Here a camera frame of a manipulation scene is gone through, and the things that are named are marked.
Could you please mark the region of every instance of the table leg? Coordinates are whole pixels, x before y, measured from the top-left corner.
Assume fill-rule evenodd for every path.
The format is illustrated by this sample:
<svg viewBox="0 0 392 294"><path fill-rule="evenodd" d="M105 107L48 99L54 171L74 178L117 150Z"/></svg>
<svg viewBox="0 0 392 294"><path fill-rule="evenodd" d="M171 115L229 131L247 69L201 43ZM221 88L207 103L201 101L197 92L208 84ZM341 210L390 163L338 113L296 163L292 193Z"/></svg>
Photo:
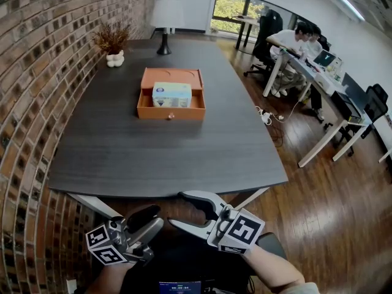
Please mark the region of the table leg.
<svg viewBox="0 0 392 294"><path fill-rule="evenodd" d="M237 44L235 45L236 49L239 49L239 45L241 45L241 38L243 37L244 28L245 28L245 23L242 23L241 24L241 29L239 30Z"/></svg>
<svg viewBox="0 0 392 294"><path fill-rule="evenodd" d="M247 33L244 41L244 47L247 45L247 40L249 39L249 35L251 34L252 24L248 24Z"/></svg>
<svg viewBox="0 0 392 294"><path fill-rule="evenodd" d="M111 219L112 217L122 217L120 213L111 209L108 205L106 205L101 199L95 196L85 196L85 195L77 195L77 194L70 194L72 198L76 199L78 202L82 203L83 205L87 206L88 208L94 210L95 212Z"/></svg>
<svg viewBox="0 0 392 294"><path fill-rule="evenodd" d="M277 60L276 60L274 69L272 70L272 74L271 74L271 76L269 77L267 86L266 86L266 88L265 88L264 91L263 91L263 96L264 96L264 97L267 97L268 94L270 93L271 87L272 87L272 85L274 84L274 81L275 81L275 79L276 79L277 73L279 72L279 69L281 68L282 62L283 62L283 56L282 56L282 55L279 55L279 56L277 57Z"/></svg>
<svg viewBox="0 0 392 294"><path fill-rule="evenodd" d="M323 138L310 150L306 156L303 157L301 161L298 162L298 166L300 168L303 168L310 160L313 159L314 156L316 156L321 149L324 148L324 146L336 135L336 133L339 131L339 129L346 124L347 121L344 119L338 119L336 123L331 126L326 134L323 136Z"/></svg>
<svg viewBox="0 0 392 294"><path fill-rule="evenodd" d="M334 161L339 160L339 158L352 146L354 143L361 137L363 132L368 128L368 126L363 126L360 130L354 135L350 141L344 145L344 147L333 157Z"/></svg>
<svg viewBox="0 0 392 294"><path fill-rule="evenodd" d="M312 86L312 82L307 81L305 88L302 90L302 92L298 98L298 101L303 101L305 99L305 95L306 95L307 91L311 88L311 86Z"/></svg>
<svg viewBox="0 0 392 294"><path fill-rule="evenodd" d="M390 154L392 154L392 148L379 160L379 163L383 162Z"/></svg>
<svg viewBox="0 0 392 294"><path fill-rule="evenodd" d="M248 203L259 197L267 189L269 189L269 187L264 187L256 191L250 190L248 192L239 193L229 204L231 204L234 209L240 210L241 208L244 208Z"/></svg>

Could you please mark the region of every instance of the small display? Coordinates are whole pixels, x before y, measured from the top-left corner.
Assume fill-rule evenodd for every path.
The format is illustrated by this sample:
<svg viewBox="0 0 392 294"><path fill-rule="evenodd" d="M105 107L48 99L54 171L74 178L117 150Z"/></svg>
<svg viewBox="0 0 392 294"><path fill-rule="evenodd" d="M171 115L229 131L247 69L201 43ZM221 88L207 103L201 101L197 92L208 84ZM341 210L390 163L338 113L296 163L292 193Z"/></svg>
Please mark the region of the small display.
<svg viewBox="0 0 392 294"><path fill-rule="evenodd" d="M159 294L201 294L202 282L159 282Z"/></svg>

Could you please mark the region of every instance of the lamp shade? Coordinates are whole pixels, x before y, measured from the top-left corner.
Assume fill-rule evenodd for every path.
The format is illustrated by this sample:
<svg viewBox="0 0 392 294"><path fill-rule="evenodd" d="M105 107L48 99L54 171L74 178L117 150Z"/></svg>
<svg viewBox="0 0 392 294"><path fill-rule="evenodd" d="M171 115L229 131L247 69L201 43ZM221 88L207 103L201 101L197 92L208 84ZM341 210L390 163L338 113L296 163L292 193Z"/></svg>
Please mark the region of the lamp shade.
<svg viewBox="0 0 392 294"><path fill-rule="evenodd" d="M157 0L150 24L156 28L177 28L184 26L184 12L181 1Z"/></svg>

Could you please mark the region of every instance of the black lamp base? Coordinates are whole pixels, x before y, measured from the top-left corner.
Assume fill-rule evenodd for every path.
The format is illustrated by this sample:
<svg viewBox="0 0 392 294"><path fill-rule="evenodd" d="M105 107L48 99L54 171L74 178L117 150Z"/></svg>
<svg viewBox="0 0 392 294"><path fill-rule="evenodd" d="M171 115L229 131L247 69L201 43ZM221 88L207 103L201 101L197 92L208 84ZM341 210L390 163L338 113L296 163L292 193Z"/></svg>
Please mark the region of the black lamp base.
<svg viewBox="0 0 392 294"><path fill-rule="evenodd" d="M169 49L169 46L167 45L167 33L164 33L162 34L162 43L157 51L157 54L164 56L164 55L169 55L170 53L172 53L172 51Z"/></svg>

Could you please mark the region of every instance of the laptop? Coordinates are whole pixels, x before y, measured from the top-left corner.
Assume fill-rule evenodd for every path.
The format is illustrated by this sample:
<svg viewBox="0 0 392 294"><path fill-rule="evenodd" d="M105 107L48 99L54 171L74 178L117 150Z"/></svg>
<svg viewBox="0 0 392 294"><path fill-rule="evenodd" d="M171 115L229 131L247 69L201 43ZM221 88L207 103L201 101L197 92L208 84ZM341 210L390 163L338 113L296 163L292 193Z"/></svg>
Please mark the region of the laptop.
<svg viewBox="0 0 392 294"><path fill-rule="evenodd" d="M342 86L347 86L345 93L350 97L356 107L360 110L364 110L369 102L368 95L348 73L344 75Z"/></svg>
<svg viewBox="0 0 392 294"><path fill-rule="evenodd" d="M323 50L318 56L317 58L314 59L314 63L323 66L323 67L327 67L329 66L334 60L336 59L336 56L334 56L332 53Z"/></svg>

